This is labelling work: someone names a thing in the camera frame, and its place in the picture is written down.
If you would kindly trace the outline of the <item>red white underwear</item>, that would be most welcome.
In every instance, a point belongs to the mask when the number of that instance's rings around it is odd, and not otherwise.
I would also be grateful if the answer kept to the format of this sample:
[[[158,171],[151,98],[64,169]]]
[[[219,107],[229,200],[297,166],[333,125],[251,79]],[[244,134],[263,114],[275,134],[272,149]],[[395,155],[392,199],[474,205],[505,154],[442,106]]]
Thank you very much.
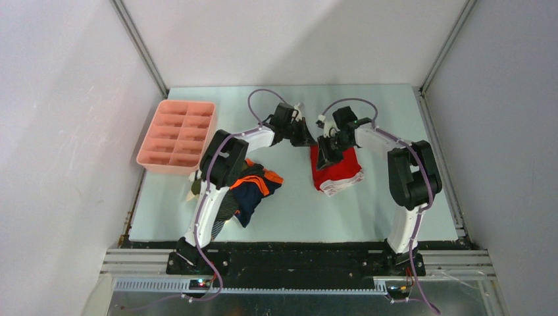
[[[365,173],[360,166],[354,148],[343,152],[343,160],[335,165],[318,170],[318,147],[310,147],[311,170],[313,186],[327,196],[333,196],[340,191],[364,180]]]

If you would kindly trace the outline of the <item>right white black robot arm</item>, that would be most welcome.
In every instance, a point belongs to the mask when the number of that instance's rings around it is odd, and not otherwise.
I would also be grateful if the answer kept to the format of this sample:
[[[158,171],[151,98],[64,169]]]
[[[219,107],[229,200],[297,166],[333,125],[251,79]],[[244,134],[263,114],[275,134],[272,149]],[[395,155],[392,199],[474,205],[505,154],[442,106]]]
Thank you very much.
[[[422,213],[429,209],[442,181],[431,145],[422,140],[407,142],[376,125],[371,118],[357,118],[350,107],[334,112],[334,119],[320,114],[317,126],[323,134],[317,139],[318,170],[341,163],[350,148],[370,150],[387,161],[388,185],[399,209],[387,238],[391,252],[382,260],[385,271],[400,275],[409,266],[406,253],[417,246]]]

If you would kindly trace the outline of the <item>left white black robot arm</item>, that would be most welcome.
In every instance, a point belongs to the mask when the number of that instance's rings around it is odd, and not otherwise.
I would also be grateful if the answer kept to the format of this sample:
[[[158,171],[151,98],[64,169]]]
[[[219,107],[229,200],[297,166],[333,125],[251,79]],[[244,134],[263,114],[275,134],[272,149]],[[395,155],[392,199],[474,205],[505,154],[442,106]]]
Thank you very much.
[[[177,242],[176,253],[192,274],[207,268],[208,257],[203,248],[211,242],[213,228],[222,200],[240,178],[246,155],[257,149],[272,147],[289,140],[294,147],[316,144],[311,136],[303,104],[279,103],[267,122],[238,133],[217,130],[202,156],[199,179],[200,195],[191,223]]]

